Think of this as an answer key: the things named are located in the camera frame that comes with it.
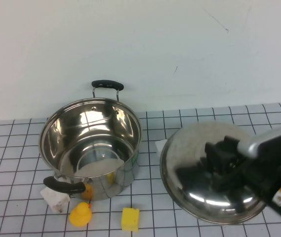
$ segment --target yellow rubber duck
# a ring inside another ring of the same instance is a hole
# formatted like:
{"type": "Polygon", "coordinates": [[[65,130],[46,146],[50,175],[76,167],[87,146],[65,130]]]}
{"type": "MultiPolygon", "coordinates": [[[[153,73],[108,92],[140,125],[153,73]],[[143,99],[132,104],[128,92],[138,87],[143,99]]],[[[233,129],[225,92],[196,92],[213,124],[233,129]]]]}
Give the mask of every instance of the yellow rubber duck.
{"type": "Polygon", "coordinates": [[[80,202],[70,213],[69,221],[76,227],[85,226],[92,218],[91,204],[80,202]]]}

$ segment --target white tile floor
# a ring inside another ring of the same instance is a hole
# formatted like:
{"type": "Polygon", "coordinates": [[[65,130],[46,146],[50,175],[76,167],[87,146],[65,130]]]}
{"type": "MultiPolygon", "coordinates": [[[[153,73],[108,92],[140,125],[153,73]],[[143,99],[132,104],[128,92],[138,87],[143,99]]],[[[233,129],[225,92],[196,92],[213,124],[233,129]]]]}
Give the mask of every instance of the white tile floor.
{"type": "Polygon", "coordinates": [[[241,225],[218,226],[183,211],[164,188],[155,141],[198,121],[240,125],[254,135],[281,127],[281,104],[138,113],[144,129],[139,173],[131,188],[112,199],[92,202],[93,219],[73,227],[72,198],[61,214],[53,214],[41,198],[43,178],[52,171],[41,160],[38,135],[46,119],[0,121],[0,236],[20,237],[280,237],[281,217],[270,208],[241,225]],[[140,230],[120,229],[124,207],[139,208],[140,230]]]}

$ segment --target white object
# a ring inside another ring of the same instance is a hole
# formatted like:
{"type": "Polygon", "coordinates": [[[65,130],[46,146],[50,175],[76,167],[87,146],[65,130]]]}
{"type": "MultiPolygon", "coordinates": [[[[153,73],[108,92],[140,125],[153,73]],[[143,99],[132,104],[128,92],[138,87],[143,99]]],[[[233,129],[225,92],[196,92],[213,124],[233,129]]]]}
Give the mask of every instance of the white object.
{"type": "Polygon", "coordinates": [[[50,116],[96,79],[134,111],[281,102],[281,0],[0,2],[0,119],[50,116]]]}
{"type": "Polygon", "coordinates": [[[70,202],[68,194],[56,192],[48,187],[41,190],[40,195],[47,202],[53,213],[61,213],[65,204],[70,202]]]}
{"type": "Polygon", "coordinates": [[[161,141],[157,141],[156,142],[156,149],[157,149],[156,153],[157,153],[157,156],[159,158],[161,157],[161,152],[162,152],[162,150],[163,150],[163,148],[164,148],[164,146],[165,146],[167,141],[168,140],[165,139],[165,140],[161,140],[161,141]]]}

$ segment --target pot rim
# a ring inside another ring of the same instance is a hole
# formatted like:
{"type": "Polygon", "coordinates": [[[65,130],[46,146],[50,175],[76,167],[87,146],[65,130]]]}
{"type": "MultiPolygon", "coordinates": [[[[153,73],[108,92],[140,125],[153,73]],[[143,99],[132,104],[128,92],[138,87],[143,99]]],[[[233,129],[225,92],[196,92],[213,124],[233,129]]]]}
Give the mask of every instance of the pot rim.
{"type": "Polygon", "coordinates": [[[64,107],[58,109],[55,113],[53,113],[46,121],[44,127],[42,128],[41,132],[40,132],[40,137],[39,137],[39,150],[40,150],[40,156],[43,159],[43,161],[57,174],[61,174],[63,176],[69,177],[69,178],[77,178],[77,179],[92,179],[92,178],[97,178],[97,177],[102,177],[104,175],[107,175],[109,173],[112,173],[116,170],[118,170],[119,168],[123,167],[126,163],[128,163],[139,151],[139,146],[141,144],[142,141],[142,125],[140,123],[140,119],[139,117],[136,115],[136,113],[134,112],[134,110],[132,110],[129,106],[125,105],[124,103],[120,102],[120,101],[116,101],[113,99],[109,99],[109,98],[86,98],[86,99],[82,99],[82,100],[77,100],[75,102],[72,102],[68,105],[65,105],[64,107]],[[97,175],[97,176],[90,176],[90,177],[84,177],[84,176],[75,176],[75,175],[69,175],[69,174],[64,174],[63,172],[61,172],[60,170],[56,169],[54,166],[52,166],[50,164],[50,162],[46,159],[45,157],[45,153],[43,151],[43,138],[44,135],[46,134],[46,130],[48,127],[48,125],[54,123],[64,112],[66,112],[67,110],[72,109],[74,106],[79,106],[80,104],[82,105],[82,103],[86,103],[86,102],[97,102],[97,101],[109,101],[112,102],[116,105],[121,106],[125,111],[128,111],[135,119],[135,122],[138,125],[138,129],[139,129],[139,140],[137,143],[137,146],[134,150],[134,152],[132,153],[132,155],[119,167],[117,167],[116,169],[112,170],[111,172],[105,173],[105,174],[101,174],[101,175],[97,175]]]}

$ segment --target stainless steel pot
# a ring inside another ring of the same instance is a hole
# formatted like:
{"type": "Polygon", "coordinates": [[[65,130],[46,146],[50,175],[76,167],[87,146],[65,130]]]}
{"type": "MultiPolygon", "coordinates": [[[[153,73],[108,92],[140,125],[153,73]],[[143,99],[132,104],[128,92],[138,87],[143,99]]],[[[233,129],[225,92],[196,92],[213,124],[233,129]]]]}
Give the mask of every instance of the stainless steel pot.
{"type": "Polygon", "coordinates": [[[111,198],[134,180],[141,142],[135,112],[119,102],[124,86],[92,82],[93,98],[68,104],[54,113],[40,134],[40,153],[55,171],[43,183],[86,200],[111,198]],[[95,98],[96,88],[113,88],[117,101],[95,98]]]}

